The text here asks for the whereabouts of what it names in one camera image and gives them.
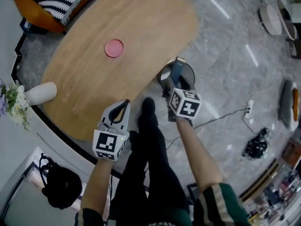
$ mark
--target tile floor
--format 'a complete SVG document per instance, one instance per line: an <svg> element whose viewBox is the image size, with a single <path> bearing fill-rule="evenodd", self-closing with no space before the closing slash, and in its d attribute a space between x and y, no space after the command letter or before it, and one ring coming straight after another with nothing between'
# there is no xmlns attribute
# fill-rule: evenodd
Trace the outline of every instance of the tile floor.
<svg viewBox="0 0 301 226"><path fill-rule="evenodd" d="M301 62L291 59L291 49L285 36L269 35L260 23L258 8L274 0L262 0L262 3L260 0L214 0L224 13L213 4L213 0L192 1L199 16L199 34L179 56L184 57L194 69L195 86L204 100L194 125L243 109L247 101L252 99L253 123L250 120L247 122L254 131L266 126L274 134L269 140L267 158L249 161L241 156L247 141L253 137L242 122L243 112L196 130L220 166L225 181L240 194L281 153L291 135L278 120L277 109L284 79L296 81L301 89L301 84L298 83ZM289 4L291 0L282 1ZM53 33L27 37L22 48L24 59L18 72L18 77L27 89L40 84L43 72L62 38L62 35ZM253 52L256 61L252 59L246 46ZM161 97L161 87L155 80L133 102L130 129L136 128L138 114L134 111L146 96L156 101L159 127L168 146L178 137L178 132L176 125L167 121L166 103ZM91 152L91 142L74 141ZM167 154L181 184L186 186L193 183L193 175L180 139L173 143ZM115 165L116 170L123 171L129 155L127 147Z"/></svg>

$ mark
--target shirt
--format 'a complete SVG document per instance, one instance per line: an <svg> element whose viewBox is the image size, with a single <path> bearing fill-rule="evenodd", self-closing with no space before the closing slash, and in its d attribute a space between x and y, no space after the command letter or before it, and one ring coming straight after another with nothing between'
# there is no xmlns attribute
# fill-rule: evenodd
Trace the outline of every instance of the shirt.
<svg viewBox="0 0 301 226"><path fill-rule="evenodd" d="M196 200L194 205L194 221L189 214L172 205L150 204L145 206L146 216L140 225L239 225L249 226L247 213L228 184L216 184L208 187ZM121 225L118 220L108 220L108 225ZM75 226L101 226L102 216L91 209L80 210L75 217Z"/></svg>

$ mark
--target black bag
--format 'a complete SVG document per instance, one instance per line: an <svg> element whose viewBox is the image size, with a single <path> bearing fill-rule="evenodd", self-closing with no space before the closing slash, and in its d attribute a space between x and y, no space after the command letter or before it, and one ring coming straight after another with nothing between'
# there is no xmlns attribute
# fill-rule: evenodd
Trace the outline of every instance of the black bag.
<svg viewBox="0 0 301 226"><path fill-rule="evenodd" d="M47 159L48 163L41 167L43 159ZM42 193L48 198L49 204L59 209L70 207L82 191L79 176L73 171L59 166L51 158L44 156L44 153L41 154L39 170L45 186ZM43 172L46 170L48 170L47 184L43 177Z"/></svg>

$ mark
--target white vase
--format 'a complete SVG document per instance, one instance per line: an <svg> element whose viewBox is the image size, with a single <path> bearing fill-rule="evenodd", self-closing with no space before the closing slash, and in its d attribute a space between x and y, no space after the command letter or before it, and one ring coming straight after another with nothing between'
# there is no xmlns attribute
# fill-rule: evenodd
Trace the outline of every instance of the white vase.
<svg viewBox="0 0 301 226"><path fill-rule="evenodd" d="M53 82L38 85L31 90L25 92L26 100L29 106L39 105L52 100L57 93L56 85Z"/></svg>

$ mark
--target black shoe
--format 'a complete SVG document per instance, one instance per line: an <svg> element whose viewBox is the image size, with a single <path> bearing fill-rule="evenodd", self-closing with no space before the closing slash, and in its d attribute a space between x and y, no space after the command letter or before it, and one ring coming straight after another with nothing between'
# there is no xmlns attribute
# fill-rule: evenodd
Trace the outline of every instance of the black shoe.
<svg viewBox="0 0 301 226"><path fill-rule="evenodd" d="M152 115L156 111L156 106L155 102L152 98L147 97L143 102L142 102L142 115Z"/></svg>
<svg viewBox="0 0 301 226"><path fill-rule="evenodd" d="M131 143L131 150L133 152L139 145L139 134L137 131L130 131L129 141Z"/></svg>

